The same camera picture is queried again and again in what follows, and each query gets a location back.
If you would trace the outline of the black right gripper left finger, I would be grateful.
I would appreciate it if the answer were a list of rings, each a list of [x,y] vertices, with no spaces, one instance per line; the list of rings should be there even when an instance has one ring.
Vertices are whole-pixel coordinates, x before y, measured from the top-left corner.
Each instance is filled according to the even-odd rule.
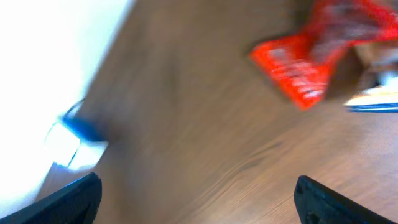
[[[90,173],[1,219],[1,224],[92,224],[102,198],[102,181]]]

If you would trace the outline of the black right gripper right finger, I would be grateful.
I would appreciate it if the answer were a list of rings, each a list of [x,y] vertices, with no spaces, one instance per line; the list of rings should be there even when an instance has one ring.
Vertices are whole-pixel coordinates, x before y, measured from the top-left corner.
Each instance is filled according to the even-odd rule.
[[[396,224],[306,175],[297,180],[294,204],[304,224]]]

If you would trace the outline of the beige wet wipes pack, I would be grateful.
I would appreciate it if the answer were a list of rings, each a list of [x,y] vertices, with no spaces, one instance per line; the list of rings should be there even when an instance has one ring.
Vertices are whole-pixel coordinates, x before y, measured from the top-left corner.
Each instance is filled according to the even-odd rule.
[[[397,112],[397,41],[355,47],[364,66],[358,92],[344,107],[355,113]]]

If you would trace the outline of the red candy bag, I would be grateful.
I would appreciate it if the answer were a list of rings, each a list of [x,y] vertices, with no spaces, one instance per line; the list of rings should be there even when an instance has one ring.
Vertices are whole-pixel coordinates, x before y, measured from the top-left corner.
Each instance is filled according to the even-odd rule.
[[[322,100],[335,65],[349,48],[396,38],[397,1],[316,1],[302,29],[257,44],[249,56],[306,110]]]

